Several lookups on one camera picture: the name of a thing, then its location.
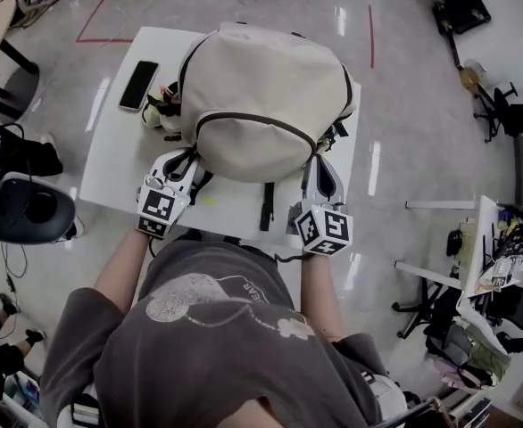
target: black shoe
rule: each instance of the black shoe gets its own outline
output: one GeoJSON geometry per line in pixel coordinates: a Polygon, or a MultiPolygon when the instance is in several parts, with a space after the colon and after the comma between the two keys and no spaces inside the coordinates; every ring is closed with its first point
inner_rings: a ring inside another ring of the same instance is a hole
{"type": "Polygon", "coordinates": [[[36,342],[42,342],[46,338],[46,334],[38,330],[26,330],[26,341],[33,346],[36,342]]]}
{"type": "Polygon", "coordinates": [[[5,293],[0,293],[0,301],[2,302],[2,309],[9,316],[20,312],[18,307],[13,304],[12,299],[5,293]]]}
{"type": "Polygon", "coordinates": [[[500,332],[497,339],[508,353],[523,353],[523,338],[511,338],[507,333],[500,332]]]}

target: floor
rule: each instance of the floor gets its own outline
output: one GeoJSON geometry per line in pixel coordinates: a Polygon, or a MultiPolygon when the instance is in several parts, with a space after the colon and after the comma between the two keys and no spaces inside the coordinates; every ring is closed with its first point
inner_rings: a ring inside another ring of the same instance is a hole
{"type": "MultiPolygon", "coordinates": [[[[96,128],[96,96],[104,95],[140,26],[209,31],[220,21],[247,21],[296,31],[329,46],[362,85],[361,114],[348,202],[354,217],[351,251],[332,262],[348,333],[373,335],[393,379],[421,396],[440,383],[424,354],[421,329],[396,337],[408,316],[391,304],[413,302],[419,280],[394,269],[403,259],[449,271],[445,238],[461,214],[407,210],[406,200],[471,200],[486,194],[514,199],[510,138],[484,144],[485,129],[472,117],[472,103],[451,55],[431,18],[428,0],[61,0],[29,29],[9,40],[41,68],[33,106],[22,120],[29,137],[51,132],[65,172],[52,179],[77,195],[96,128]],[[107,39],[99,42],[77,42],[107,39]],[[374,51],[371,43],[373,35],[374,51]]],[[[0,54],[0,84],[9,74],[0,54]]],[[[53,335],[65,299],[90,285],[133,218],[79,202],[87,234],[72,243],[26,247],[27,274],[16,281],[22,327],[53,335]]],[[[23,269],[18,246],[10,265],[23,269]]],[[[281,267],[295,298],[299,267],[281,267]]],[[[0,291],[4,291],[0,253],[0,291]]],[[[45,351],[29,365],[40,371],[45,351]]]]}

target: electronic equipment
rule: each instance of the electronic equipment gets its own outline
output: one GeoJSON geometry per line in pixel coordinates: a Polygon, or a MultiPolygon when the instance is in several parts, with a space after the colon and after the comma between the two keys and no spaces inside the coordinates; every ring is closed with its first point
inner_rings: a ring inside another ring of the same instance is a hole
{"type": "Polygon", "coordinates": [[[158,71],[158,63],[141,61],[136,66],[125,88],[119,106],[127,110],[138,111],[143,105],[146,91],[158,71]]]}

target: gray t-shirt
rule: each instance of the gray t-shirt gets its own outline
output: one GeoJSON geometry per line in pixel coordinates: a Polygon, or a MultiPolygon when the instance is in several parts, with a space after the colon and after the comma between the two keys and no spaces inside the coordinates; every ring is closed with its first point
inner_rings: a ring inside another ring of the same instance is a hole
{"type": "Polygon", "coordinates": [[[124,317],[70,295],[41,379],[50,425],[95,382],[106,426],[215,427],[266,398],[287,428],[380,421],[362,372],[386,375],[368,335],[330,344],[294,311],[276,265],[229,243],[178,241],[124,317]]]}

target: white table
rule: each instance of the white table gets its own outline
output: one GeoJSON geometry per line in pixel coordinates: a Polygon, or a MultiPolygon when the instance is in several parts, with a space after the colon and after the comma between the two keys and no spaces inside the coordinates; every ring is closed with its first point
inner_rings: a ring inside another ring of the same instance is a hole
{"type": "Polygon", "coordinates": [[[492,255],[493,237],[492,225],[495,229],[496,238],[499,237],[497,228],[500,209],[497,204],[482,195],[479,202],[406,202],[409,209],[435,209],[435,210],[477,210],[477,231],[473,239],[471,259],[467,272],[460,273],[460,279],[454,279],[448,275],[444,276],[434,271],[421,267],[414,267],[408,263],[397,261],[395,267],[416,276],[425,277],[440,284],[448,285],[463,290],[464,297],[472,297],[488,290],[478,288],[477,280],[482,274],[484,263],[484,236],[486,237],[486,254],[492,255]]]}
{"type": "MultiPolygon", "coordinates": [[[[165,152],[183,144],[166,143],[161,131],[145,128],[140,112],[124,111],[119,100],[139,61],[160,64],[150,91],[158,91],[178,79],[178,68],[190,44],[202,34],[174,29],[143,27],[131,45],[117,72],[96,123],[93,143],[81,183],[79,198],[137,213],[136,193],[154,161],[165,152]]],[[[327,159],[348,191],[353,165],[353,152],[359,122],[361,86],[354,85],[356,110],[344,120],[349,133],[337,138],[327,159]]],[[[178,224],[220,235],[302,249],[297,235],[286,234],[289,207],[301,200],[303,172],[276,183],[274,195],[275,220],[268,232],[259,229],[262,213],[263,184],[247,184],[214,176],[188,208],[178,224]]]]}

